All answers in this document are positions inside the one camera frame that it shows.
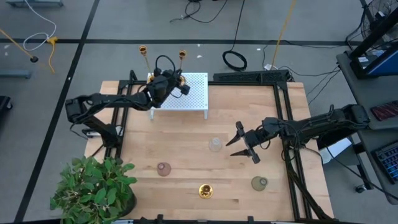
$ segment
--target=wooden table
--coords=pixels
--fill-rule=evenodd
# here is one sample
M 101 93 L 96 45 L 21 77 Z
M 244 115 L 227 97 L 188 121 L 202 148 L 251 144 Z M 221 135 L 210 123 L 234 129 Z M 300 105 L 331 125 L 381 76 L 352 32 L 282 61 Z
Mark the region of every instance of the wooden table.
M 294 119 L 310 116 L 302 83 L 288 83 Z M 116 94 L 118 82 L 103 82 L 101 93 Z M 282 105 L 283 94 L 280 92 Z M 113 109 L 106 108 L 96 116 L 111 122 Z M 230 157 L 245 148 L 243 141 L 225 147 L 235 135 L 235 122 L 242 121 L 245 130 L 255 129 L 265 117 L 277 117 L 271 86 L 209 86 L 208 119 L 203 112 L 129 110 L 121 158 L 136 165 L 127 175 L 137 177 L 131 185 L 136 208 L 125 218 L 155 219 L 163 214 L 168 220 L 294 220 L 285 162 L 280 158 L 282 141 L 271 140 L 267 150 L 256 147 L 261 162 L 253 164 L 244 156 Z M 209 150 L 209 140 L 223 142 L 220 152 Z M 88 140 L 85 156 L 101 145 L 100 138 Z M 318 150 L 315 141 L 307 147 Z M 329 216 L 333 216 L 319 155 L 300 151 L 307 188 Z M 96 156 L 101 161 L 104 149 Z M 157 174 L 159 162 L 168 162 L 172 171 L 167 177 Z M 262 192 L 251 187 L 254 176 L 268 178 Z M 201 184 L 210 184 L 210 199 L 199 197 Z M 304 217 L 302 196 L 297 190 L 300 214 Z

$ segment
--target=keyboard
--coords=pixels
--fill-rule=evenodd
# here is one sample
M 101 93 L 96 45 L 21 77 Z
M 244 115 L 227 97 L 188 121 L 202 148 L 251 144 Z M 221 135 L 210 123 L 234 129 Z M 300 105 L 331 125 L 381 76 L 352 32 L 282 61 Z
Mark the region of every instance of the keyboard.
M 372 152 L 392 184 L 398 182 L 398 142 Z
M 213 80 L 216 82 L 228 81 L 228 82 L 256 82 L 263 84 L 273 84 L 275 82 L 287 82 L 289 79 L 290 79 L 290 73 L 288 70 L 216 73 L 213 75 Z

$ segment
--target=white cable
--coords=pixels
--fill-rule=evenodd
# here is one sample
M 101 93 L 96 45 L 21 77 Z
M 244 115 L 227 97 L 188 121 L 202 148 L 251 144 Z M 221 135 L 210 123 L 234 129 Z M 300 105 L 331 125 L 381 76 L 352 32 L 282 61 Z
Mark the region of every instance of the white cable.
M 41 47 L 44 43 L 46 43 L 46 41 L 47 41 L 49 38 L 51 38 L 51 37 L 54 35 L 55 31 L 57 30 L 57 25 L 56 25 L 53 21 L 51 21 L 51 20 L 49 20 L 49 19 L 46 19 L 46 18 L 44 18 L 43 16 L 41 16 L 39 13 L 37 13 L 37 12 L 32 8 L 32 6 L 30 6 L 30 4 L 27 2 L 27 0 L 24 0 L 24 1 L 25 1 L 25 3 L 27 4 L 27 6 L 29 7 L 29 9 L 32 10 L 32 12 L 34 12 L 34 14 L 38 15 L 40 18 L 42 18 L 42 19 L 44 19 L 45 21 L 50 22 L 50 23 L 52 23 L 52 24 L 54 25 L 54 31 L 52 32 L 51 35 L 48 35 L 48 34 L 46 34 L 45 32 L 38 32 L 38 33 L 36 33 L 36 34 L 33 34 L 33 35 L 29 36 L 28 38 L 26 38 L 26 39 L 24 40 L 24 43 L 22 44 L 22 46 L 24 47 L 24 49 L 27 50 L 27 51 L 33 51 L 33 50 L 36 50 L 36 49 L 38 49 L 39 47 Z M 34 47 L 33 49 L 27 49 L 26 46 L 25 46 L 26 42 L 27 42 L 29 39 L 31 39 L 31 38 L 33 38 L 33 37 L 35 37 L 35 36 L 37 36 L 37 35 L 45 35 L 46 38 L 45 38 L 45 40 L 44 40 L 41 44 L 39 44 L 38 46 Z

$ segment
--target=potted plant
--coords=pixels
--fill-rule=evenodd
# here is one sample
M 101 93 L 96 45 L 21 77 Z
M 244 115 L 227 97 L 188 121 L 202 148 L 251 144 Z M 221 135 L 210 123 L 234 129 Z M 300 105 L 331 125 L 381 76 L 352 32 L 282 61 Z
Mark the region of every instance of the potted plant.
M 89 157 L 72 159 L 60 173 L 50 209 L 63 210 L 64 223 L 110 223 L 131 212 L 137 198 L 129 184 L 137 182 L 124 173 L 133 164 L 122 166 L 121 159 L 106 158 L 103 163 Z

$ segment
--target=concrete floor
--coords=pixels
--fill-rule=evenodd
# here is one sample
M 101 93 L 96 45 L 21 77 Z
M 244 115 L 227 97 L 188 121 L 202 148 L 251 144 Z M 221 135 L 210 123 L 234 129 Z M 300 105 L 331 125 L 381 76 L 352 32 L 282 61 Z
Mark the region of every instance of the concrete floor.
M 37 12 L 58 25 L 56 36 L 60 39 L 80 39 L 95 0 L 65 1 L 63 8 L 36 8 Z M 186 0 L 100 0 L 88 33 L 89 39 L 233 39 L 241 1 L 231 0 L 224 11 L 210 24 L 192 20 L 169 20 L 180 17 Z M 291 1 L 247 0 L 242 14 L 238 39 L 274 40 L 287 15 Z M 196 16 L 207 20 L 213 17 L 223 1 L 204 0 Z M 295 6 L 283 39 L 343 41 L 359 23 L 361 4 L 358 0 L 311 1 L 300 0 Z M 52 25 L 42 21 L 27 8 L 12 8 L 0 2 L 0 28 L 14 38 L 26 38 L 36 32 L 52 31 Z M 177 60 L 177 52 L 185 49 L 186 72 L 230 72 L 221 54 L 229 50 L 229 44 L 147 44 L 149 61 L 156 55 L 167 54 Z M 139 79 L 146 77 L 144 59 L 137 44 L 85 44 L 78 62 L 67 98 L 90 94 L 100 90 L 104 80 L 127 79 L 134 69 Z M 12 44 L 0 44 L 0 68 L 29 69 L 33 76 L 25 79 L 0 79 L 0 95 L 8 95 L 14 108 L 2 119 L 0 130 L 0 223 L 13 222 L 32 173 L 36 158 L 61 94 L 77 44 L 57 44 L 53 58 L 56 74 L 52 75 L 45 65 L 29 62 L 29 59 Z M 261 70 L 263 45 L 237 45 L 235 50 L 248 60 L 247 71 Z M 318 74 L 333 70 L 337 54 L 347 47 L 311 49 L 307 47 L 280 46 L 276 66 L 287 65 L 296 72 Z M 275 45 L 266 48 L 266 63 L 271 63 Z M 51 46 L 44 45 L 34 54 L 47 64 Z M 310 91 L 322 77 L 298 77 Z M 311 100 L 316 94 L 308 96 Z M 337 108 L 354 103 L 354 98 L 342 74 L 337 75 L 310 105 L 312 115 L 324 113 L 331 104 Z M 70 123 L 63 110 L 58 120 L 44 166 L 34 189 L 24 220 L 56 218 L 59 212 L 49 210 L 49 198 L 59 181 L 59 172 L 73 157 L 80 157 L 85 141 L 69 131 Z M 395 223 L 396 207 L 389 205 L 382 193 L 375 190 L 356 194 L 355 185 L 361 183 L 343 167 L 334 162 L 325 167 L 335 217 L 342 221 L 358 223 Z

